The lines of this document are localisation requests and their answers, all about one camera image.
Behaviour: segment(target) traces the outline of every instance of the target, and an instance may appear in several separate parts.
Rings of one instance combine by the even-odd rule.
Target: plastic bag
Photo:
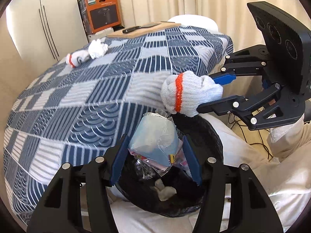
[[[181,149],[175,158],[175,162],[173,164],[173,166],[180,168],[181,170],[184,170],[186,172],[186,174],[192,178],[191,176],[191,172],[185,157],[185,154],[183,153],[183,149]]]
[[[174,164],[183,136],[165,111],[157,112],[144,114],[130,141],[129,151],[163,176]]]
[[[138,180],[151,180],[156,176],[155,170],[141,159],[135,157],[134,166]]]

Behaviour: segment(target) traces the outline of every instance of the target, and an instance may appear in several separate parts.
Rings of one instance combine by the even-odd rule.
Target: cardboard box
[[[104,29],[104,30],[102,30],[100,32],[96,32],[95,34],[88,35],[87,36],[87,41],[89,43],[91,43],[93,40],[96,40],[96,39],[108,36],[109,34],[113,33],[113,31],[114,31],[113,28],[109,27],[109,28]]]
[[[117,0],[80,0],[79,8],[87,35],[121,24]]]

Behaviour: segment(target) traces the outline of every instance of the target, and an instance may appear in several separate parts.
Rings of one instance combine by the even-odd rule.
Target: white cloth
[[[218,33],[218,26],[213,19],[200,15],[178,15],[168,20],[169,22],[191,25],[207,29],[211,33]]]
[[[106,54],[108,45],[102,44],[100,39],[96,39],[90,43],[88,51],[92,59],[97,59]]]
[[[164,186],[161,179],[155,181],[154,189],[157,191],[160,201],[167,201],[169,198],[177,194],[175,188]]]
[[[198,77],[192,71],[186,71],[179,75],[170,75],[164,81],[161,98],[170,113],[179,112],[194,117],[198,114],[197,107],[201,103],[219,100],[222,90],[222,86],[215,84],[209,76]]]
[[[295,222],[311,198],[311,125],[303,123],[302,116],[294,125],[271,130],[268,137],[270,149],[279,162],[268,162],[260,152],[245,143],[232,130],[209,114],[200,114],[218,133],[224,152],[224,163],[239,166],[250,165],[268,193],[281,220],[284,231]],[[226,189],[223,221],[220,230],[228,225],[230,197]],[[118,230],[122,232],[191,233],[198,212],[179,218],[167,218],[143,211],[129,202],[112,204]]]
[[[66,64],[75,68],[90,58],[89,52],[86,50],[75,51],[73,54],[67,54]]]

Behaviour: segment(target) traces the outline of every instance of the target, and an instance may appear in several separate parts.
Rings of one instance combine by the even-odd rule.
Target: wooden board
[[[150,28],[141,28],[141,29],[138,29],[136,31],[133,31],[133,32],[130,32],[130,33],[127,33],[127,34],[123,34],[122,33],[122,31],[124,29],[118,30],[116,32],[113,32],[113,33],[109,34],[108,37],[135,38],[135,37],[139,37],[139,36],[145,35],[147,33],[157,32],[157,31],[161,31],[161,30],[164,30],[164,29],[177,27],[177,26],[180,26],[180,25],[181,25],[180,23],[162,22],[159,25],[156,25],[156,26],[153,26],[153,27],[150,27]]]

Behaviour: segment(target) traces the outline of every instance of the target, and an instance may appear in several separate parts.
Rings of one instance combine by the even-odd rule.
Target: white cotton glove
[[[170,75],[163,83],[161,98],[166,109],[189,117],[198,114],[197,107],[202,103],[219,100],[223,88],[215,84],[207,75],[196,76],[192,71]]]
[[[86,50],[75,51],[73,54],[68,53],[66,56],[66,64],[72,68],[80,66],[83,62],[90,58],[89,52]]]
[[[106,54],[108,45],[102,44],[100,39],[93,40],[89,45],[89,54],[92,59],[97,59]]]

